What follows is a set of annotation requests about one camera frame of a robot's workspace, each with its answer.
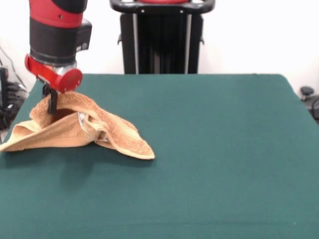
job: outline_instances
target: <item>red robot arm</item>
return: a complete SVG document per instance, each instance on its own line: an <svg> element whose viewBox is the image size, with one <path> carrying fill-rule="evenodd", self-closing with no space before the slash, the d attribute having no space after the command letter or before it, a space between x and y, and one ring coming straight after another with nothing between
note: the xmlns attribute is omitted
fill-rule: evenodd
<svg viewBox="0 0 319 239"><path fill-rule="evenodd" d="M25 66L44 83L55 113L57 92L75 90L82 81L76 53L90 45L92 24L83 19L87 0L29 0L30 53Z"/></svg>

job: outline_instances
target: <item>black cable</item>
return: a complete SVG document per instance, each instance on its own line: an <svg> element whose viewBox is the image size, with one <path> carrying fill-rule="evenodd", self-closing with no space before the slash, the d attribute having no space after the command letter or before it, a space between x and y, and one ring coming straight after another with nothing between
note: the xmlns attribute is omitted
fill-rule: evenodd
<svg viewBox="0 0 319 239"><path fill-rule="evenodd" d="M4 51L4 49L0 46L0 50L2 51L2 53L6 56L6 58L8 58L8 60L10 61L11 63L11 67L12 67L12 70L15 74L15 76L18 78L18 80L20 81L20 83L23 85L24 88L26 88L25 84L23 83L23 81L21 80L21 78L19 77L19 75L17 74L17 72L15 71L15 67L14 67L14 64L13 64L13 61L12 59L6 54L6 52Z"/></svg>

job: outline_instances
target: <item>black stand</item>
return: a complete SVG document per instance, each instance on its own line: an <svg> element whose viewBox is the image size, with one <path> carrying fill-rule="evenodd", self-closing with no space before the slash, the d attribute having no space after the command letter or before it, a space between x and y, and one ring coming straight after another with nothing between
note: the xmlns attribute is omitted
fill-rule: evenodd
<svg viewBox="0 0 319 239"><path fill-rule="evenodd" d="M111 0L121 15L125 74L197 74L203 19L215 0L149 4Z"/></svg>

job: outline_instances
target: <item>towel fold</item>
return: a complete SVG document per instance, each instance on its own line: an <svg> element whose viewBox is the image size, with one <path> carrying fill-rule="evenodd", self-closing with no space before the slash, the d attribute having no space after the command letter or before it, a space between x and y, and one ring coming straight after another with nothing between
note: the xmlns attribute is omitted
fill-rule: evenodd
<svg viewBox="0 0 319 239"><path fill-rule="evenodd" d="M67 92L58 95L57 113L47 112L50 96L30 112L31 120L14 126L0 151L45 147L80 147L91 142L138 159L154 159L148 143L133 124L100 108L89 97Z"/></svg>

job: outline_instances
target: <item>folded towel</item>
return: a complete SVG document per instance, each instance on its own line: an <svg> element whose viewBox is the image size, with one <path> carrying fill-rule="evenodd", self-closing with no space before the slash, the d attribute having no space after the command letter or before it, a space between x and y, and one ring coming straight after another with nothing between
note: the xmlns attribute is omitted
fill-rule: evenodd
<svg viewBox="0 0 319 239"><path fill-rule="evenodd" d="M79 147L95 142L138 159L155 158L133 124L103 110L89 97L76 92L59 94L54 116L47 112L49 98L32 109L31 120L14 126L0 151Z"/></svg>

